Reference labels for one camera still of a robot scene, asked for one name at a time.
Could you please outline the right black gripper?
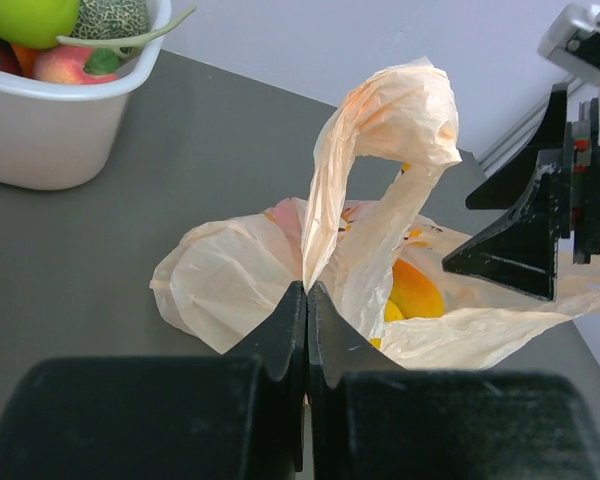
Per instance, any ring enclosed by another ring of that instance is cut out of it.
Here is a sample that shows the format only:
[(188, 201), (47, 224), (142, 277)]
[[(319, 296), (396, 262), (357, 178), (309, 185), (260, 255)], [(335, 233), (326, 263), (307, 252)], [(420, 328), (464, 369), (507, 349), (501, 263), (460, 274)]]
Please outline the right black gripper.
[[(488, 281), (542, 301), (556, 299), (561, 169), (551, 163), (541, 162), (536, 169), (535, 165), (541, 150), (563, 146), (567, 94), (567, 83), (552, 86), (534, 134), (467, 196), (469, 210), (509, 209), (447, 254), (442, 259), (445, 272)], [(588, 264), (600, 254), (598, 100), (579, 105), (572, 140), (573, 262)]]

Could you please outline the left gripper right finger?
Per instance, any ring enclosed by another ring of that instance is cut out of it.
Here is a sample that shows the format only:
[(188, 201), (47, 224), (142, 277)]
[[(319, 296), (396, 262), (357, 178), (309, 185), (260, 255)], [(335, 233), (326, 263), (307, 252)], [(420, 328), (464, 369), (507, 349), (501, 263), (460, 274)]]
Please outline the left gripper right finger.
[(306, 333), (311, 390), (335, 389), (350, 372), (404, 370), (339, 313), (322, 282), (316, 282), (307, 296)]

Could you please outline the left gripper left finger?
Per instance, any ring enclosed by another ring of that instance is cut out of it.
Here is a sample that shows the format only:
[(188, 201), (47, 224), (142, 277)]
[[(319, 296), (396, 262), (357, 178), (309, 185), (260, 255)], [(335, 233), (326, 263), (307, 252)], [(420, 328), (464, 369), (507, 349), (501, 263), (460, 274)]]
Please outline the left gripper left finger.
[(227, 355), (252, 360), (244, 453), (247, 473), (303, 469), (306, 294), (293, 281), (264, 321)]

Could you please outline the translucent orange plastic bag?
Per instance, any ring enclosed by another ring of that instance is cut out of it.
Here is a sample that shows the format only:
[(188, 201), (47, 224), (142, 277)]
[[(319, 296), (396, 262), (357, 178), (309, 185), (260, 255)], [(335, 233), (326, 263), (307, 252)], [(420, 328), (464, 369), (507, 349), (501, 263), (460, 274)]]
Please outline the translucent orange plastic bag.
[[(401, 366), (484, 369), (557, 324), (600, 313), (600, 257), (582, 266), (561, 257), (553, 302), (442, 269), (466, 235), (420, 211), (461, 160), (457, 136), (445, 71), (423, 58), (375, 73), (322, 128), (307, 199), (200, 225), (158, 264), (150, 286), (161, 316), (224, 353), (291, 282), (321, 281), (339, 313)], [(442, 316), (384, 321), (398, 259), (441, 292)]]

